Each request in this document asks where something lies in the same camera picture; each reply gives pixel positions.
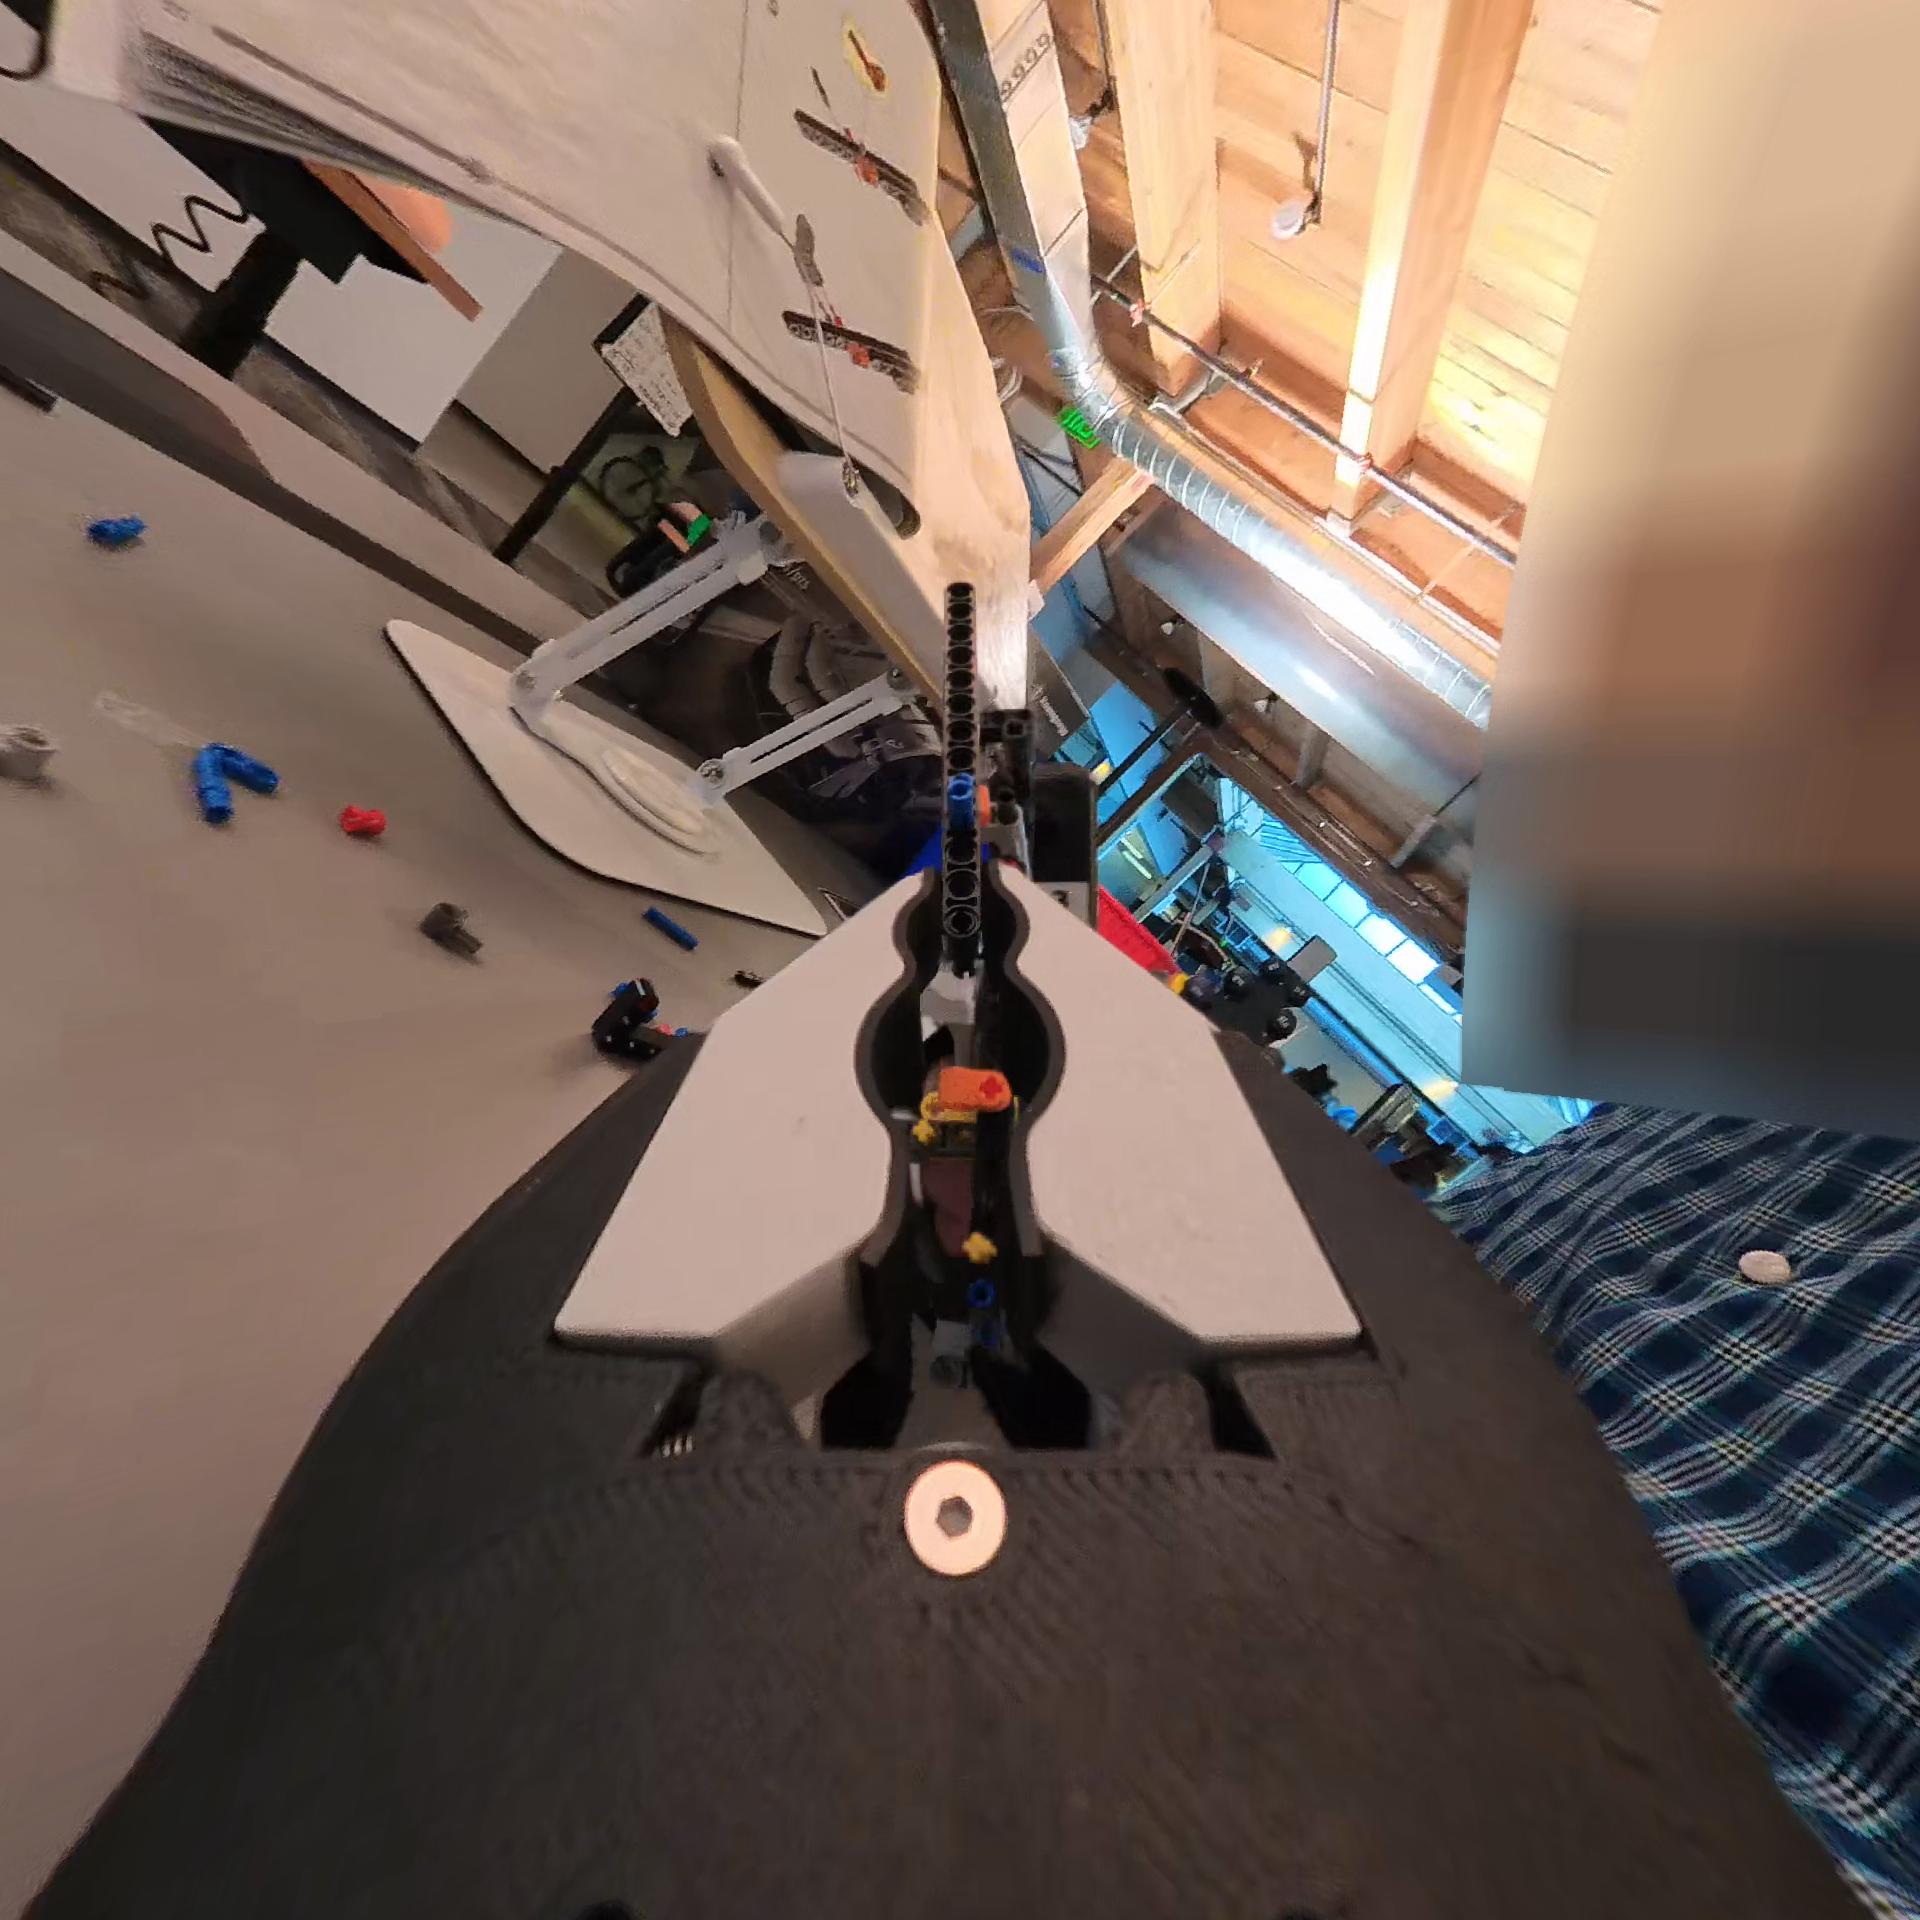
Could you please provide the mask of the black lego technic assembly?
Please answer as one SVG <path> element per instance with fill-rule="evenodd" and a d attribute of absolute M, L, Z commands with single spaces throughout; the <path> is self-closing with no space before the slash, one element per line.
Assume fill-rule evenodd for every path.
<path fill-rule="evenodd" d="M 1059 1048 L 1012 978 L 1030 884 L 1097 929 L 1090 777 L 1040 763 L 1023 690 L 978 673 L 974 586 L 945 586 L 938 860 L 920 1093 L 907 1106 L 907 1261 L 924 1381 L 978 1386 L 1012 1445 L 1077 1445 L 1090 1393 L 1045 1350 L 1054 1271 L 1023 1204 L 1023 1124 Z"/>

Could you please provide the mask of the spiral silver duct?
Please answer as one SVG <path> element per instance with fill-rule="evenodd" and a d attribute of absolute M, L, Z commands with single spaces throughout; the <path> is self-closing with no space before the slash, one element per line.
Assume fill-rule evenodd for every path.
<path fill-rule="evenodd" d="M 1019 137 L 1009 120 L 1019 78 L 1002 78 L 978 7 L 934 0 L 924 10 L 934 10 L 938 73 L 974 148 L 993 245 L 1009 255 L 1019 313 L 1040 329 L 1045 362 L 1068 383 L 1068 402 L 1090 423 L 1090 433 L 1117 462 L 1134 462 L 1149 486 L 1166 486 L 1187 520 L 1205 520 L 1239 550 L 1276 569 L 1276 545 L 1283 545 L 1283 528 L 1269 516 L 1276 495 L 1265 477 L 1228 477 L 1228 462 L 1182 416 L 1122 386 L 1122 377 L 1097 346 L 1097 329 L 1077 313 L 1072 285 L 1054 268 L 1054 251 L 1040 235 L 1040 206 L 1019 173 Z"/>

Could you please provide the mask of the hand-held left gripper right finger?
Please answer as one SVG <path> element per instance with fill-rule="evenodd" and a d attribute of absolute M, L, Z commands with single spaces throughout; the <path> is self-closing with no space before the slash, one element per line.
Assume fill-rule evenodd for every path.
<path fill-rule="evenodd" d="M 1019 866 L 993 874 L 1009 1140 L 1009 1337 L 1054 1445 L 1265 1445 L 1252 1381 L 1362 1358 L 1228 1042 Z"/>

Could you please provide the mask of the person's blue plaid shirt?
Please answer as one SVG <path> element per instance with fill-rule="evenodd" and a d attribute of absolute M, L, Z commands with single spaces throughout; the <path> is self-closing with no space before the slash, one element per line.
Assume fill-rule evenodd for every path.
<path fill-rule="evenodd" d="M 1920 1141 L 1601 1106 L 1431 1214 L 1601 1423 L 1717 1682 L 1920 1913 Z"/>

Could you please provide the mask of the white printed notice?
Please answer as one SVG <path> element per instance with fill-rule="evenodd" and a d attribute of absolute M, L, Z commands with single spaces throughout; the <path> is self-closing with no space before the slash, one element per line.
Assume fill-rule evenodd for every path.
<path fill-rule="evenodd" d="M 626 397 L 663 427 L 688 427 L 688 397 L 679 383 L 663 312 L 652 299 L 629 299 L 599 334 L 591 354 L 615 377 Z"/>

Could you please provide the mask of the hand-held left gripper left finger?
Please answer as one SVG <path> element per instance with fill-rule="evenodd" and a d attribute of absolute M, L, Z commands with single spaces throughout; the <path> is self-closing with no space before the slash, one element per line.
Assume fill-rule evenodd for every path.
<path fill-rule="evenodd" d="M 924 874 L 892 884 L 711 1017 L 552 1316 L 566 1353 L 756 1374 L 789 1423 L 809 1412 L 809 1445 L 831 1440 L 831 1386 L 873 1350 L 864 1249 L 892 1204 L 864 1048 L 915 983 L 924 895 Z"/>

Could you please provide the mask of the red plastic bin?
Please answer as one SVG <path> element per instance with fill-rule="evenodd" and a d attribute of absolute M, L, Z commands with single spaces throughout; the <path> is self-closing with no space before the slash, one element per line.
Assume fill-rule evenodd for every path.
<path fill-rule="evenodd" d="M 1090 906 L 1097 906 L 1106 944 L 1117 944 L 1134 969 L 1146 969 L 1156 978 L 1180 974 L 1173 944 L 1109 889 L 1097 889 Z"/>

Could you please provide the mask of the small black lego subassembly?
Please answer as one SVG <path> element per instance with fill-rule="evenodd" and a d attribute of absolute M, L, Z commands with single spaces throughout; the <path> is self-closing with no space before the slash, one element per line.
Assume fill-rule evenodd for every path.
<path fill-rule="evenodd" d="M 658 1017 L 658 983 L 652 978 L 615 978 L 610 997 L 591 1017 L 591 1050 L 615 1062 L 652 1062 L 679 1050 L 688 1025 Z"/>

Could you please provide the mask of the white panel with black squiggle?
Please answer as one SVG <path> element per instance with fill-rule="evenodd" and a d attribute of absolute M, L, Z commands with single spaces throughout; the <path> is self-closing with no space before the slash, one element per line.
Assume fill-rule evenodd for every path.
<path fill-rule="evenodd" d="M 217 292 L 260 232 L 217 180 L 119 105 L 0 78 L 0 137 L 200 292 Z"/>

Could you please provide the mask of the large silver round duct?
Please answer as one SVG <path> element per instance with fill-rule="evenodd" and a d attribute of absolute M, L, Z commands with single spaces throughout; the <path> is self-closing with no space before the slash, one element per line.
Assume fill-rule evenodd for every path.
<path fill-rule="evenodd" d="M 1244 680 L 1357 759 L 1479 759 L 1493 681 L 1297 539 L 1276 545 L 1283 567 L 1265 567 L 1265 550 L 1166 509 L 1136 520 L 1117 559 Z"/>

